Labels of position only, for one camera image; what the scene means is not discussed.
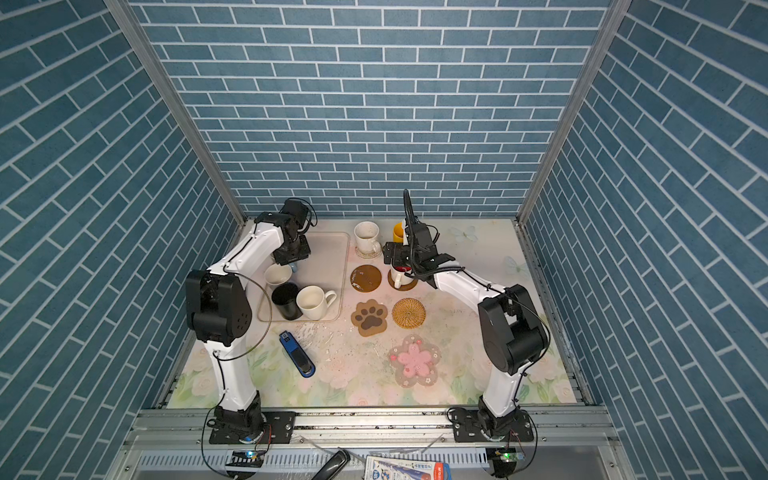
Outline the yellow mug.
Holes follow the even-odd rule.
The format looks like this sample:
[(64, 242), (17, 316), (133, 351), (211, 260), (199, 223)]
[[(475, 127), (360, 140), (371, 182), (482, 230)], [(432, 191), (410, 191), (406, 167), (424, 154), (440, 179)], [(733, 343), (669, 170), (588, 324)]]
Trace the yellow mug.
[(404, 232), (404, 225), (402, 222), (398, 222), (393, 227), (393, 241), (395, 243), (402, 244), (405, 240), (405, 232)]

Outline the dark brown wooden coaster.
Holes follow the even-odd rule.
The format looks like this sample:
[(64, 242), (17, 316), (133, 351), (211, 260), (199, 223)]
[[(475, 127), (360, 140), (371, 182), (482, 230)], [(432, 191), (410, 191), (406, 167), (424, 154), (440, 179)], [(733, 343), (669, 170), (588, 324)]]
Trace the dark brown wooden coaster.
[(397, 291), (409, 291), (418, 284), (417, 279), (409, 277), (405, 271), (397, 269), (388, 271), (387, 281), (389, 286)]

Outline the beige tray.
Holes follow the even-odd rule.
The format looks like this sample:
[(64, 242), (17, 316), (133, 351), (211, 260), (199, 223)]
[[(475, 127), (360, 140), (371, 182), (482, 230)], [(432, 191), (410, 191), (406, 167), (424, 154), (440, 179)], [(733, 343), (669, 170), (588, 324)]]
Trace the beige tray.
[[(333, 302), (328, 304), (322, 317), (314, 319), (302, 313), (302, 316), (294, 322), (332, 321), (338, 317), (341, 310), (350, 242), (349, 235), (344, 232), (320, 232), (308, 233), (306, 238), (311, 248), (311, 254), (307, 259), (296, 262), (296, 271), (293, 271), (288, 281), (296, 284), (299, 289), (317, 286), (323, 290), (324, 294), (335, 291), (337, 295), (336, 297), (329, 297)], [(265, 272), (272, 265), (276, 265), (276, 262), (271, 256), (267, 257), (267, 260), (257, 270), (256, 280), (266, 282)], [(278, 311), (271, 299), (267, 299), (260, 290), (257, 289), (253, 298), (257, 305), (257, 321), (268, 322), (270, 313), (275, 322), (288, 321)]]

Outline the white mug lavender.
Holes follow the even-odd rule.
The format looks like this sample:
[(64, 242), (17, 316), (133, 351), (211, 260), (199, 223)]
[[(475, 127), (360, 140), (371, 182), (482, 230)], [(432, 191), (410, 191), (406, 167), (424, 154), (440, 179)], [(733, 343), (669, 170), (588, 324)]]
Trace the white mug lavender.
[(273, 264), (264, 272), (264, 280), (271, 290), (289, 282), (293, 275), (293, 269), (289, 265)]

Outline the glossy brown scratched coaster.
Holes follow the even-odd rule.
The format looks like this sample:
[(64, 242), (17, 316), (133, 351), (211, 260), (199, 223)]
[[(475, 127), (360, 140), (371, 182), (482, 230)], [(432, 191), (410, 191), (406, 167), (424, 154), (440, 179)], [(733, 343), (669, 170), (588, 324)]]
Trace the glossy brown scratched coaster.
[(380, 269), (371, 264), (360, 265), (350, 274), (350, 284), (358, 292), (370, 293), (375, 291), (382, 282)]

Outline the rattan round coaster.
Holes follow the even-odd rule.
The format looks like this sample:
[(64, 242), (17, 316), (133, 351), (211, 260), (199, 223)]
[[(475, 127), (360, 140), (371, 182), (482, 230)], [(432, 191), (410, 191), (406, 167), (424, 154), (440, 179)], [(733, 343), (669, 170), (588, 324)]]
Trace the rattan round coaster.
[(404, 298), (393, 306), (392, 318), (401, 328), (418, 328), (426, 320), (426, 309), (419, 300)]

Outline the black mug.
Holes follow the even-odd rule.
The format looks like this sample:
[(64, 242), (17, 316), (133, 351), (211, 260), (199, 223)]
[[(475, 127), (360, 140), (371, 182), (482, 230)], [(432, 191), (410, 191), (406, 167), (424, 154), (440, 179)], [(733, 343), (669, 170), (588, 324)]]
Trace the black mug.
[(299, 292), (299, 286), (293, 282), (283, 283), (273, 290), (271, 301), (285, 320), (293, 321), (302, 316), (297, 304)]

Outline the cork paw coaster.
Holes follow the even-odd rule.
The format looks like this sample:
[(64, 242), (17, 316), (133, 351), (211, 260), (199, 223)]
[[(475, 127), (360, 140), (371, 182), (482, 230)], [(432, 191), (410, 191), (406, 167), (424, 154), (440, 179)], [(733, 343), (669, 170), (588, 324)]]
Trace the cork paw coaster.
[(362, 337), (383, 333), (387, 329), (388, 309), (375, 299), (359, 302), (351, 314), (351, 322)]

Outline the pink flower coaster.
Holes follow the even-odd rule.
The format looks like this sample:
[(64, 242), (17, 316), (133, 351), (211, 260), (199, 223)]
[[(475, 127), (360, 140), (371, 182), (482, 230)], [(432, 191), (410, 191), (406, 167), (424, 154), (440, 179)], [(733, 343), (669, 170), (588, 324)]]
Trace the pink flower coaster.
[(395, 370), (395, 381), (403, 388), (415, 385), (430, 387), (438, 380), (437, 365), (441, 360), (439, 348), (418, 335), (405, 337), (402, 343), (387, 354)]

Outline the red interior mug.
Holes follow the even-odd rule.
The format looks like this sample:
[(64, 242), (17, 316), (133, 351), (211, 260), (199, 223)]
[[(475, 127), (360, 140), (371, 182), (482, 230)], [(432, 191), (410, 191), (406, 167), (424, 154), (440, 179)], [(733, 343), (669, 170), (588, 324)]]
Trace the red interior mug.
[(389, 281), (396, 290), (409, 289), (414, 282), (412, 269), (405, 266), (392, 266), (389, 272)]

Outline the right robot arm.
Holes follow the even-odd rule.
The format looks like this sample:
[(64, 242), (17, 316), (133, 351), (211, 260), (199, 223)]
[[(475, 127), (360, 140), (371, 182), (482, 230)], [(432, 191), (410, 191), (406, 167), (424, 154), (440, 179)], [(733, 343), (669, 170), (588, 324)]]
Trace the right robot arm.
[(494, 284), (469, 272), (453, 256), (438, 251), (436, 229), (415, 217), (405, 219), (404, 234), (402, 244), (385, 245), (385, 262), (407, 267), (412, 278), (476, 310), (482, 344), (494, 367), (479, 410), (483, 420), (501, 422), (519, 409), (519, 390), (527, 370), (550, 345), (548, 329), (528, 290), (519, 284)]

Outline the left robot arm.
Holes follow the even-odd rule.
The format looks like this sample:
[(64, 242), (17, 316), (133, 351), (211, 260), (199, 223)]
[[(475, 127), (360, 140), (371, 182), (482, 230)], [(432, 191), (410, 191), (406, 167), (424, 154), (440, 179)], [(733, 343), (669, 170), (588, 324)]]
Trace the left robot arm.
[(185, 279), (186, 322), (214, 365), (220, 402), (216, 420), (253, 432), (262, 428), (259, 392), (252, 382), (245, 336), (253, 309), (246, 289), (266, 288), (255, 281), (256, 270), (268, 259), (290, 265), (309, 257), (306, 233), (317, 225), (308, 201), (290, 197), (277, 212), (264, 212), (228, 253), (205, 270)]

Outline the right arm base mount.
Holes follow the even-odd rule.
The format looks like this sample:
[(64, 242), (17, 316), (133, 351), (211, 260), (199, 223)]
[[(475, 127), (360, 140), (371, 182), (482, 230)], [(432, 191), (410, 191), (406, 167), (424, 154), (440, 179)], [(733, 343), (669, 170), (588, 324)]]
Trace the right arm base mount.
[(445, 414), (457, 443), (531, 442), (535, 437), (528, 412), (520, 408), (500, 418), (484, 409), (458, 406), (449, 407)]

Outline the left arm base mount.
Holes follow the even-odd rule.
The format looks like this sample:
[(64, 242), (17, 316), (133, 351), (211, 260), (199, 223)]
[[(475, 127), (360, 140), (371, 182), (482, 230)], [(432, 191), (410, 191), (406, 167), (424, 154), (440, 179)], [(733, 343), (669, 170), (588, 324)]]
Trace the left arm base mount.
[(214, 416), (206, 421), (206, 426), (211, 429), (211, 444), (288, 444), (295, 420), (294, 411), (263, 412), (252, 408), (232, 412), (217, 407)]

